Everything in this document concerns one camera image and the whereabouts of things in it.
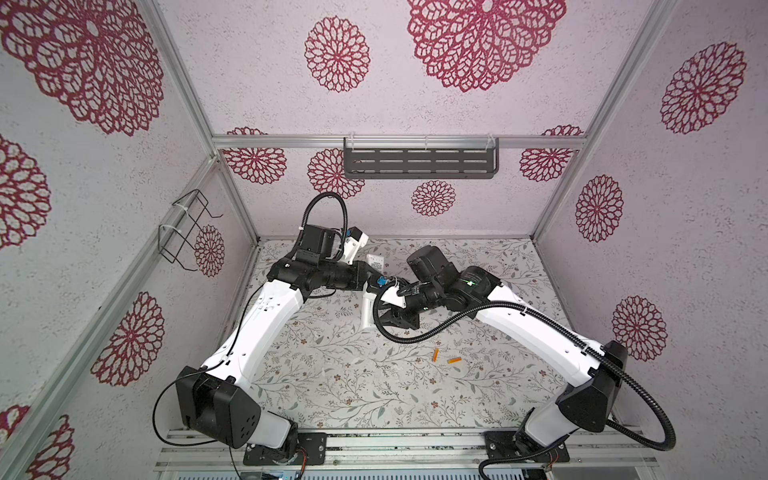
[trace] red floral medallion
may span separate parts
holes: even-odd
[[[216,276],[224,265],[224,240],[213,225],[200,229],[194,243],[194,259],[205,276]]]
[[[0,250],[34,237],[50,211],[51,191],[37,161],[0,135]]]
[[[565,0],[408,0],[414,55],[445,87],[509,81],[552,38]]]
[[[160,114],[163,69],[131,0],[0,0],[0,33],[77,120],[133,135]]]
[[[558,125],[544,135],[581,135],[584,132],[573,125]],[[520,171],[537,182],[560,177],[574,151],[568,148],[527,148],[520,158]]]
[[[667,324],[648,299],[628,296],[614,311],[614,335],[630,355],[647,362],[661,355],[667,346]]]
[[[588,181],[576,202],[576,225],[591,242],[605,240],[619,226],[624,201],[619,184],[608,175]]]
[[[368,73],[371,62],[366,38],[345,18],[326,17],[315,24],[304,42],[306,66],[331,91],[349,91]]]
[[[16,426],[29,412],[29,406],[14,405],[10,409],[0,412],[0,448],[11,437]]]
[[[700,130],[725,113],[744,83],[744,52],[735,44],[710,45],[672,75],[661,98],[661,121],[676,134]]]
[[[147,292],[139,293],[134,306],[91,367],[99,383],[127,386],[141,378],[157,358],[165,335],[163,310]]]
[[[58,427],[45,440],[43,449],[27,468],[27,480],[61,480],[69,472],[69,462],[74,453],[69,415],[62,415]]]
[[[266,135],[249,127],[235,128],[227,134]],[[221,153],[234,173],[255,184],[277,182],[286,173],[286,156],[282,148],[234,148]]]
[[[357,195],[366,184],[365,180],[353,180],[344,175],[344,152],[338,148],[317,152],[310,159],[306,174],[315,190],[336,192],[344,199]]]
[[[451,184],[442,180],[430,180],[414,190],[411,206],[425,217],[434,217],[447,212],[455,200],[456,192]]]

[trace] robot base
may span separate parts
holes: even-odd
[[[243,465],[261,466],[261,465],[301,465],[304,462],[304,455],[298,451],[299,447],[306,450],[307,465],[322,465],[326,461],[326,438],[325,433],[300,433],[299,441],[296,446],[296,455],[288,462],[275,462],[265,452],[270,450],[261,445],[249,445],[243,457]]]
[[[515,447],[515,432],[517,430],[504,430],[486,432],[485,437],[485,451],[488,453],[488,458],[496,460],[497,458],[510,458],[520,455],[520,452]],[[568,447],[565,444],[558,445],[558,447],[549,453],[539,455],[532,458],[534,463],[549,463],[557,458],[557,463],[567,463],[571,460],[571,456],[568,454]]]

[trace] floral tablecloth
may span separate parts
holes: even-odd
[[[541,261],[528,240],[371,240],[385,272],[413,279],[406,263],[424,245],[440,247],[459,270],[478,265],[511,284],[532,306],[563,325]],[[262,243],[252,288],[293,241]],[[415,345],[391,343],[359,328],[360,292],[307,300],[285,325],[253,378],[263,408],[304,428],[515,426],[557,393],[562,378],[517,342],[478,320],[459,320]],[[447,318],[422,314],[421,331]],[[392,329],[397,335],[415,333]],[[439,348],[436,362],[432,361]],[[462,361],[448,364],[448,359]]]

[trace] robotic arm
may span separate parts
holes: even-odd
[[[233,448],[246,443],[261,445],[264,455],[276,462],[294,457],[298,425],[263,411],[256,403],[250,379],[285,322],[315,289],[325,286],[363,291],[362,321],[372,319],[381,334],[393,342],[417,343],[469,316],[501,330],[549,363],[563,376],[566,386],[560,395],[525,417],[515,434],[515,449],[523,455],[541,453],[579,428],[602,432],[611,425],[618,429],[607,418],[622,379],[629,378],[624,373],[627,350],[621,344],[611,341],[601,345],[555,324],[481,267],[470,266],[460,273],[438,247],[423,247],[408,258],[417,277],[412,283],[385,278],[368,263],[354,260],[368,240],[355,227],[346,231],[343,254],[337,254],[334,258],[340,260],[333,261],[333,238],[339,232],[306,225],[307,217],[305,213],[303,234],[296,246],[272,265],[256,303],[237,330],[202,367],[188,366],[180,373],[177,396],[187,427]],[[418,329],[419,313],[437,306],[458,313],[415,337],[401,338],[384,329]],[[380,310],[387,311],[379,315]],[[670,449],[674,446],[674,431],[671,424],[668,427],[664,443],[642,437],[636,440],[663,447],[645,443],[652,448]]]

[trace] leaf pattern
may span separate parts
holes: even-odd
[[[385,273],[412,279],[406,258],[428,244],[440,247],[459,270],[485,268],[568,326],[528,240],[372,240],[358,258],[382,255]],[[253,288],[292,245],[262,243]],[[563,386],[549,365],[478,320],[464,319],[423,343],[401,345],[359,331],[361,303],[360,292],[307,300],[252,380],[263,408],[304,428],[508,427],[519,425],[531,407]],[[421,331],[446,318],[442,308],[423,314]],[[437,362],[432,361],[435,348],[440,348]],[[449,365],[454,357],[462,361]]]

